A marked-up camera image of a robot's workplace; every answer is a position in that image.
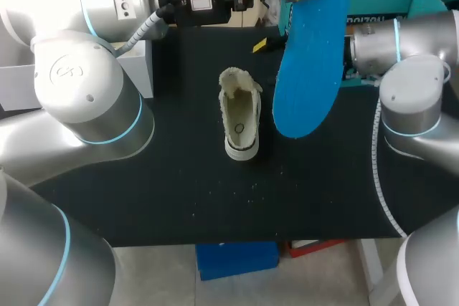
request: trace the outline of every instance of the white box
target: white box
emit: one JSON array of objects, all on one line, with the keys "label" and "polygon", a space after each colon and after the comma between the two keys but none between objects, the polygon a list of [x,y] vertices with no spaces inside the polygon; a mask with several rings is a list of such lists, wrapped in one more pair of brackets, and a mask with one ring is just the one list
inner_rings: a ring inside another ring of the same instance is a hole
[{"label": "white box", "polygon": [[[118,58],[144,98],[153,97],[151,41],[140,41]],[[0,105],[5,111],[41,107],[34,89],[34,55],[14,41],[0,20]]]}]

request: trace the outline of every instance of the black table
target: black table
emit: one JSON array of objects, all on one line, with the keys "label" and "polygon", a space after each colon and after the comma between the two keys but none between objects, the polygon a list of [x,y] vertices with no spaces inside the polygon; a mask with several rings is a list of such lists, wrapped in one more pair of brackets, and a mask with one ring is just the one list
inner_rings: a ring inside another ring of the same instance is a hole
[{"label": "black table", "polygon": [[[271,115],[283,52],[250,54],[253,44],[276,31],[171,31],[154,47],[155,98],[148,105],[156,132],[150,146],[131,159],[86,166],[34,190],[113,246],[397,236],[372,177],[377,90],[341,89],[314,133],[284,138]],[[248,70],[264,90],[260,150],[244,163],[224,150],[218,77],[231,66]],[[305,77],[314,76],[305,71]],[[444,108],[459,115],[448,87]],[[384,195],[407,233],[459,204],[459,178],[397,155],[382,136],[378,154]]]}]

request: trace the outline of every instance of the blue insole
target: blue insole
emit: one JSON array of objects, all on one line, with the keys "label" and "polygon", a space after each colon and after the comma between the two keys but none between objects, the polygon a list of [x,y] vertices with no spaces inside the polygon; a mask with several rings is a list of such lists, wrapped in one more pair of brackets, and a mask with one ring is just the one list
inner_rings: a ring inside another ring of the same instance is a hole
[{"label": "blue insole", "polygon": [[289,138],[313,132],[338,94],[350,0],[302,0],[293,5],[290,35],[275,88],[273,116]]}]

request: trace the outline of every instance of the cardboard box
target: cardboard box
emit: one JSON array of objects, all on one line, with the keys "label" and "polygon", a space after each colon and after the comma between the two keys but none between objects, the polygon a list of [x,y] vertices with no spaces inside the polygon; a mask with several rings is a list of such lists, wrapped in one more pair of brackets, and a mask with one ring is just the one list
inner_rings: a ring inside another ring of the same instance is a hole
[{"label": "cardboard box", "polygon": [[[290,30],[292,4],[281,1],[279,31],[282,35]],[[373,21],[386,21],[394,18],[410,18],[445,11],[441,0],[351,0],[347,25]],[[361,76],[353,69],[344,71],[342,87],[362,85]]]}]

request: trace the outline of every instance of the white cable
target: white cable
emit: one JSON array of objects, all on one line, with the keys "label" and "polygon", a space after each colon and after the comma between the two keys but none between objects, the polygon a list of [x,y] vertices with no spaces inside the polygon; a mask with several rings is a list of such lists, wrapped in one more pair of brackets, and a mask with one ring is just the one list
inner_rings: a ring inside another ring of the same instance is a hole
[{"label": "white cable", "polygon": [[402,227],[397,223],[394,219],[389,207],[386,204],[386,199],[382,193],[381,183],[379,182],[379,174],[378,174],[378,134],[379,134],[379,122],[381,120],[381,100],[378,98],[378,104],[376,106],[376,112],[374,114],[374,122],[373,122],[373,136],[372,136],[372,168],[373,168],[373,180],[374,180],[374,187],[376,188],[376,193],[378,194],[379,203],[386,214],[387,220],[391,223],[394,227],[395,231],[402,238],[407,238],[407,234],[403,231]]},{"label": "white cable", "polygon": [[154,27],[160,20],[161,18],[156,15],[156,12],[152,13],[151,16],[141,25],[141,27],[137,29],[136,33],[129,39],[129,41],[116,50],[116,57],[120,57],[121,55],[129,52],[137,42],[143,39],[147,31],[151,27]]}]

